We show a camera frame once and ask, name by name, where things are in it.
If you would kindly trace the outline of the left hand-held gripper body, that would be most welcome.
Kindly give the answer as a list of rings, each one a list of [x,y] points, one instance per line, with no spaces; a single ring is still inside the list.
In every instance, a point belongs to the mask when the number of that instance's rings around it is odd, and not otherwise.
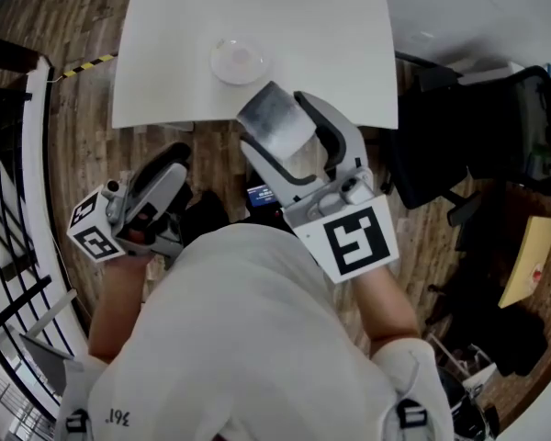
[[[167,211],[158,220],[143,214],[129,218],[129,188],[110,181],[97,187],[73,210],[67,235],[95,263],[104,263],[123,255],[157,254],[172,263],[184,249],[174,215]],[[129,229],[149,230],[155,234],[151,245],[138,245],[127,239]]]

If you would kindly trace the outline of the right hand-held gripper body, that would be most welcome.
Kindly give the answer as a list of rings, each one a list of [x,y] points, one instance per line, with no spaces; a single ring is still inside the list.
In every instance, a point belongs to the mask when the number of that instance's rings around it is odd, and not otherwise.
[[[399,258],[388,199],[374,193],[366,167],[321,185],[283,208],[283,216],[335,284]]]

